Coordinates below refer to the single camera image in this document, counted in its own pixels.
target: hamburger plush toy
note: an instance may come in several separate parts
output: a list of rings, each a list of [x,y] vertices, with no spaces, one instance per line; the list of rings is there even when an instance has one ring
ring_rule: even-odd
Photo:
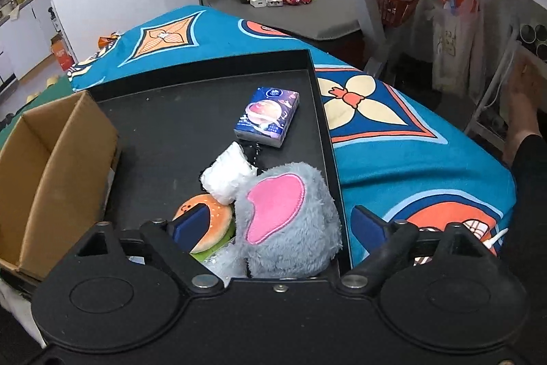
[[[189,211],[199,203],[205,204],[211,214],[209,230],[190,251],[198,261],[203,261],[216,250],[225,245],[235,234],[235,224],[232,218],[231,206],[221,205],[211,194],[201,194],[186,201],[177,210],[173,220]]]

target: blue tissue pack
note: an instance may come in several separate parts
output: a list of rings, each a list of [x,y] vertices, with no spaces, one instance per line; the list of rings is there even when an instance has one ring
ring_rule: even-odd
[[[299,99],[298,92],[292,90],[257,88],[236,124],[236,137],[281,147]]]

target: crumpled white tissue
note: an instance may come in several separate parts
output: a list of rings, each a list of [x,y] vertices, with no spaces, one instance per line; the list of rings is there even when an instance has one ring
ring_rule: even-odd
[[[200,177],[203,188],[222,205],[233,203],[237,189],[249,177],[256,177],[256,167],[245,158],[243,149],[235,141]]]
[[[31,303],[21,297],[12,287],[10,287],[4,280],[0,279],[0,305],[6,311],[13,314],[13,317],[23,326],[25,331],[32,336],[32,338],[40,344],[42,348],[45,348],[45,342],[42,338],[42,334],[31,313]]]

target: orange basket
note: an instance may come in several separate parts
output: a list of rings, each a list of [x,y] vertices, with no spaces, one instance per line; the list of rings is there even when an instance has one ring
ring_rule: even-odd
[[[387,27],[399,27],[412,16],[419,0],[376,0],[382,24]]]

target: black tray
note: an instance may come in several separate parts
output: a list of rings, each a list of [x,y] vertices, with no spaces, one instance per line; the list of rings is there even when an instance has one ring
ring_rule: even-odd
[[[234,141],[234,125],[258,87],[300,93],[280,149],[263,146],[271,168],[304,161],[326,179],[343,225],[340,270],[349,269],[345,222],[333,148],[319,85],[307,50],[256,53],[148,71],[90,88],[120,135],[122,154],[106,210],[117,229],[170,220],[204,193],[200,173]]]

